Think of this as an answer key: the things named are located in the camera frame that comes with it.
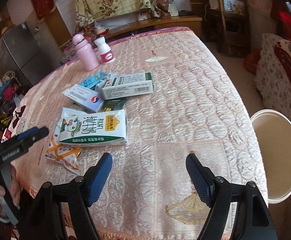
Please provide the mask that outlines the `blue snack packet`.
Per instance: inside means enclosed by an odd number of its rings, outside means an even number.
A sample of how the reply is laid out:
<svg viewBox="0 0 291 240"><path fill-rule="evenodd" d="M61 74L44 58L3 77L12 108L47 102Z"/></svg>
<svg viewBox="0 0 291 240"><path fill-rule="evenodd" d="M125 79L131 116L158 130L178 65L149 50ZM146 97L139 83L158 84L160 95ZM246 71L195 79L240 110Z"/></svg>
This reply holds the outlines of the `blue snack packet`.
<svg viewBox="0 0 291 240"><path fill-rule="evenodd" d="M79 85L94 91L99 91L105 86L105 81L109 77L111 77L110 73L98 72L97 74L87 77L84 81L79 83Z"/></svg>

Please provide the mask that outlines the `white milk carton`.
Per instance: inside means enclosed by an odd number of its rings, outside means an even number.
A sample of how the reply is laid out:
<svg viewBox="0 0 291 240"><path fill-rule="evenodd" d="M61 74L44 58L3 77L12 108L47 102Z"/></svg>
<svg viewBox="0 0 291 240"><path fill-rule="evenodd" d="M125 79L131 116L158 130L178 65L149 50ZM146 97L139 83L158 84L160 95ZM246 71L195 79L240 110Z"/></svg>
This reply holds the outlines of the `white milk carton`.
<svg viewBox="0 0 291 240"><path fill-rule="evenodd" d="M116 146L128 142L127 116L118 111L61 117L58 141L78 147Z"/></svg>

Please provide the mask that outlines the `pile of colourful clothes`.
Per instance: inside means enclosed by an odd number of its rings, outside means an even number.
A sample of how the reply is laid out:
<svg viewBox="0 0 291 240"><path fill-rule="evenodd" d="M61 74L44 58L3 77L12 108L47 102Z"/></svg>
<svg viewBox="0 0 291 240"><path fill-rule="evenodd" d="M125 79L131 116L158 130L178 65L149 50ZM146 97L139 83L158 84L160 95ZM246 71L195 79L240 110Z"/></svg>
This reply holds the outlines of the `pile of colourful clothes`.
<svg viewBox="0 0 291 240"><path fill-rule="evenodd" d="M13 119L18 100L24 96L23 89L14 71L9 70L0 78L0 141Z"/></svg>

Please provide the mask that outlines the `floral cloth covered television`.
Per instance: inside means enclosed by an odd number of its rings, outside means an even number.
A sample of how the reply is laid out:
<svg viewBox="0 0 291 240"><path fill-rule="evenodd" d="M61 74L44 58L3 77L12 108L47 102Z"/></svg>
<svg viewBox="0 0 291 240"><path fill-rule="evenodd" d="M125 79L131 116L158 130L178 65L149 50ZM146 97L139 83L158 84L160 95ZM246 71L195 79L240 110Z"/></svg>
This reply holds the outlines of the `floral cloth covered television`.
<svg viewBox="0 0 291 240"><path fill-rule="evenodd" d="M152 17L169 17L169 5L173 0L75 0L76 31L80 32L97 20L148 12Z"/></svg>

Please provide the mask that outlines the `orange white snack wrapper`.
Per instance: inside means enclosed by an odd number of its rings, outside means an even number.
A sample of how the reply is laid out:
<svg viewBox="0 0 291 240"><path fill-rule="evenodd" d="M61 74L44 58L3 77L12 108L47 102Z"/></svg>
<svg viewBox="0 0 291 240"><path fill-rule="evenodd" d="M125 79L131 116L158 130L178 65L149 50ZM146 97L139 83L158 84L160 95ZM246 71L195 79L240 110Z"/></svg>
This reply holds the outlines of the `orange white snack wrapper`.
<svg viewBox="0 0 291 240"><path fill-rule="evenodd" d="M60 143L58 141L58 135L54 134L50 139L45 158L60 163L70 172L79 175L80 167L77 163L77 158L81 151L82 148L71 147Z"/></svg>

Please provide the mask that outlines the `blue white medicine box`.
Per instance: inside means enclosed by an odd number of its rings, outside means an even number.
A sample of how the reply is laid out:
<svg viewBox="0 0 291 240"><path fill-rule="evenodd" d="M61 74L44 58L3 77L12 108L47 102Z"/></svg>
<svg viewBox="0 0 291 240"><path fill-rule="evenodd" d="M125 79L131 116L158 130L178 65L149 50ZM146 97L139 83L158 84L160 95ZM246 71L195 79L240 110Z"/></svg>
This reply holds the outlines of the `blue white medicine box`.
<svg viewBox="0 0 291 240"><path fill-rule="evenodd" d="M62 94L91 112L98 112L104 102L100 93L79 84L64 90Z"/></svg>

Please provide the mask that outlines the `grey refrigerator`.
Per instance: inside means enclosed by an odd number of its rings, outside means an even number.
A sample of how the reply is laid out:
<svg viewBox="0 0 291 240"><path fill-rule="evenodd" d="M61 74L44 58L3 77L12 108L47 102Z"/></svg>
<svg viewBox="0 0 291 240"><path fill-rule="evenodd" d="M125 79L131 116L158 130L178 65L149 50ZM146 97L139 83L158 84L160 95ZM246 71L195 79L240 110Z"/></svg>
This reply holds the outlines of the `grey refrigerator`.
<svg viewBox="0 0 291 240"><path fill-rule="evenodd" d="M27 22L8 28L0 38L0 67L4 72L13 71L23 86L35 86L61 64L54 39Z"/></svg>

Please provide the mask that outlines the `cream trash bucket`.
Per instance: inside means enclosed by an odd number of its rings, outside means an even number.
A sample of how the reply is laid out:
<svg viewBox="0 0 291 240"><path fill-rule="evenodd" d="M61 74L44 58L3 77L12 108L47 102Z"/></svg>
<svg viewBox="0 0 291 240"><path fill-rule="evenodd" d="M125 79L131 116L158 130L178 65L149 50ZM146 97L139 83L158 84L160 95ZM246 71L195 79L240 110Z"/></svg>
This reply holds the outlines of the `cream trash bucket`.
<svg viewBox="0 0 291 240"><path fill-rule="evenodd" d="M291 196L291 121L282 113L262 109L251 116L266 173L268 202Z"/></svg>

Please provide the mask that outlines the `pink quilted table cover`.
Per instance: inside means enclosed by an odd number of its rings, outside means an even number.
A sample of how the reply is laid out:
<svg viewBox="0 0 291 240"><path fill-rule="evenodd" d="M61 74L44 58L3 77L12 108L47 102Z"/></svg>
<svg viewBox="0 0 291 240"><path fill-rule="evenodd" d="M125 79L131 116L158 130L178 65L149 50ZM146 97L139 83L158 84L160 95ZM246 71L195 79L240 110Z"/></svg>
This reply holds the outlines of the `pink quilted table cover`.
<svg viewBox="0 0 291 240"><path fill-rule="evenodd" d="M104 152L113 167L90 213L105 239L195 239L207 217L186 170L195 153L215 175L267 197L264 165L246 107L226 71L188 29L160 30L111 44L99 71L150 72L154 92L128 98L128 143L86 148L84 173Z"/></svg>

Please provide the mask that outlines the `pink water bottle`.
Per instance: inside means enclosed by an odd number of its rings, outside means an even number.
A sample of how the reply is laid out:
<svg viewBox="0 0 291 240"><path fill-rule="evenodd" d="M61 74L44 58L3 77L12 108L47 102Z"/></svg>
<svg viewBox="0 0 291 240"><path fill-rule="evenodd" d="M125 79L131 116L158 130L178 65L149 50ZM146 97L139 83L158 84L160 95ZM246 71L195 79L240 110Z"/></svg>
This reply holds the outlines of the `pink water bottle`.
<svg viewBox="0 0 291 240"><path fill-rule="evenodd" d="M72 38L72 43L77 57L87 71L92 71L100 65L92 46L82 34L76 34Z"/></svg>

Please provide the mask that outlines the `red cushion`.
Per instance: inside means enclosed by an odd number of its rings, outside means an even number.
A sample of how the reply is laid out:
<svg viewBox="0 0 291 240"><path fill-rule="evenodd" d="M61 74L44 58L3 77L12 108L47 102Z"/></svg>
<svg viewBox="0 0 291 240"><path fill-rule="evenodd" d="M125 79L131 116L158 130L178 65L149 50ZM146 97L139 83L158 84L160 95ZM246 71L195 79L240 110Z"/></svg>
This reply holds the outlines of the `red cushion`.
<svg viewBox="0 0 291 240"><path fill-rule="evenodd" d="M291 14L279 11L277 33L286 40L291 40Z"/></svg>

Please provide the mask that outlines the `green white medicine box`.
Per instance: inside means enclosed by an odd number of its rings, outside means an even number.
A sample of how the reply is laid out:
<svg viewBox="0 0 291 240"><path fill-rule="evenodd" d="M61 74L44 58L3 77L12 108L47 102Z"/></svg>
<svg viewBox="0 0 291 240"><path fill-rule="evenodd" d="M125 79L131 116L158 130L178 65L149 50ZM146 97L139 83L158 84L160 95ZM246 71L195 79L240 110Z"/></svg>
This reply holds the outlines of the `green white medicine box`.
<svg viewBox="0 0 291 240"><path fill-rule="evenodd" d="M154 92L154 84L150 72L108 74L95 85L95 91L100 93L105 100L113 100L151 94Z"/></svg>

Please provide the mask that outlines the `dark green cracker packet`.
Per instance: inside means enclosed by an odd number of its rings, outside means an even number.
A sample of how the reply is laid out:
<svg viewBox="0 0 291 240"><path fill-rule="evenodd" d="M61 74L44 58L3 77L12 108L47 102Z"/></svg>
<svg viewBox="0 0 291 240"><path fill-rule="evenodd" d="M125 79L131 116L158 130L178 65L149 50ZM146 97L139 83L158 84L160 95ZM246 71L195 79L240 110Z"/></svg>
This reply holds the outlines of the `dark green cracker packet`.
<svg viewBox="0 0 291 240"><path fill-rule="evenodd" d="M110 112L110 111L118 111L122 109L126 103L126 98L119 98L119 99L113 99L113 100L105 100L99 112Z"/></svg>

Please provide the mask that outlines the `white bottle pink label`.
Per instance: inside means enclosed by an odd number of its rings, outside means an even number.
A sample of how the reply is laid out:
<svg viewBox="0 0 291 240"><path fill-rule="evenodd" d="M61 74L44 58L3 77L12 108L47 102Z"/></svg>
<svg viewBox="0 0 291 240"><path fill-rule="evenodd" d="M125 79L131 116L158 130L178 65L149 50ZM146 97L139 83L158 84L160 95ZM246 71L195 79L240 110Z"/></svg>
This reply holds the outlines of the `white bottle pink label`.
<svg viewBox="0 0 291 240"><path fill-rule="evenodd" d="M112 63L115 60L111 47L106 43L104 37L94 40L94 43L98 47L98 52L103 63Z"/></svg>

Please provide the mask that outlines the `wooden tv cabinet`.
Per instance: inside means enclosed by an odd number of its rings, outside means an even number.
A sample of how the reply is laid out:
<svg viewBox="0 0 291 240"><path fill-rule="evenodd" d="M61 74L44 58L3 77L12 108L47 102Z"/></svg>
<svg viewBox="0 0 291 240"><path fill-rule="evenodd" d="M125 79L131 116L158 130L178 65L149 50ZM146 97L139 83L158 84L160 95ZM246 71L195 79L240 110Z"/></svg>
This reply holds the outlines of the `wooden tv cabinet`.
<svg viewBox="0 0 291 240"><path fill-rule="evenodd" d="M145 29L158 30L173 27L188 27L195 34L201 36L202 17L198 16L173 16L168 18L151 18L148 20L137 21L127 25L122 25L109 30L105 35L106 39L116 38L117 36L129 36L134 31L144 31Z"/></svg>

